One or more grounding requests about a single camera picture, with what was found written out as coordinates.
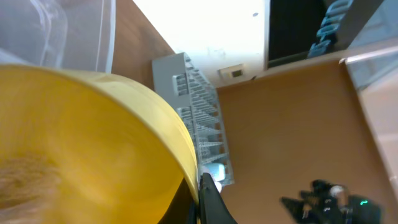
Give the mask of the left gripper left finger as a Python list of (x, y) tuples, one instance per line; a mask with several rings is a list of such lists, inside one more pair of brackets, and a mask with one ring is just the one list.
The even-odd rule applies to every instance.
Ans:
[(197, 207), (185, 179), (158, 224), (197, 224)]

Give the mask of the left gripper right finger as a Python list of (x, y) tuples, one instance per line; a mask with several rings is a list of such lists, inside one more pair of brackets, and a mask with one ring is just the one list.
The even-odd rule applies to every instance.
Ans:
[(201, 224), (237, 224), (209, 173), (202, 174), (198, 195)]

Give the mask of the light blue cup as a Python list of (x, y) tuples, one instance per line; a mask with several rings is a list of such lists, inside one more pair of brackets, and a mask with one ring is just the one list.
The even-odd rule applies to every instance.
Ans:
[(226, 178), (225, 166), (221, 163), (208, 163), (202, 165), (202, 168), (204, 168), (204, 172), (211, 174), (212, 178), (217, 182), (221, 182)]

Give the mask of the yellow bowl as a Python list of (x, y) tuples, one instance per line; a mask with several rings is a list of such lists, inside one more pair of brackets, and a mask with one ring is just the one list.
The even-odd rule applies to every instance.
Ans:
[(197, 160), (176, 111), (114, 74), (1, 67), (1, 159), (45, 156), (60, 169), (57, 223), (158, 223)]

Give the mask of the rice and food scraps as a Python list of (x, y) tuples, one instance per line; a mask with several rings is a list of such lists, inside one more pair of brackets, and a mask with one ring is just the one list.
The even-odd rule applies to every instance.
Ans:
[(57, 223), (60, 169), (45, 156), (1, 159), (1, 223)]

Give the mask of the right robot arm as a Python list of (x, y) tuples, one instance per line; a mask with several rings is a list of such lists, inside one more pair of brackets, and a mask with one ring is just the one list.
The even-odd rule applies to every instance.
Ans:
[(326, 180), (311, 182), (299, 199), (281, 197), (280, 202), (299, 224), (381, 224), (382, 208), (362, 195), (353, 195), (344, 185)]

